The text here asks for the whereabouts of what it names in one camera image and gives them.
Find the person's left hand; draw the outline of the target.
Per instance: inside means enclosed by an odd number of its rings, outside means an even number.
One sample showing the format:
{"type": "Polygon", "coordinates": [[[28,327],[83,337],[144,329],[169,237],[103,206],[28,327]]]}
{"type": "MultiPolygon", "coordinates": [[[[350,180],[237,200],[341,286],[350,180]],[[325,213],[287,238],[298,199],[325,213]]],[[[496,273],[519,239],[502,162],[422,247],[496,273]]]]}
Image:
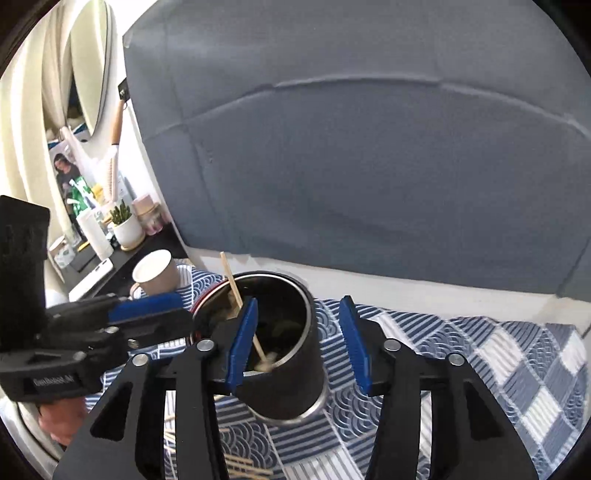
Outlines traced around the person's left hand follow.
{"type": "Polygon", "coordinates": [[[60,399],[39,406],[39,426],[54,441],[68,446],[88,414],[84,397],[60,399]]]}

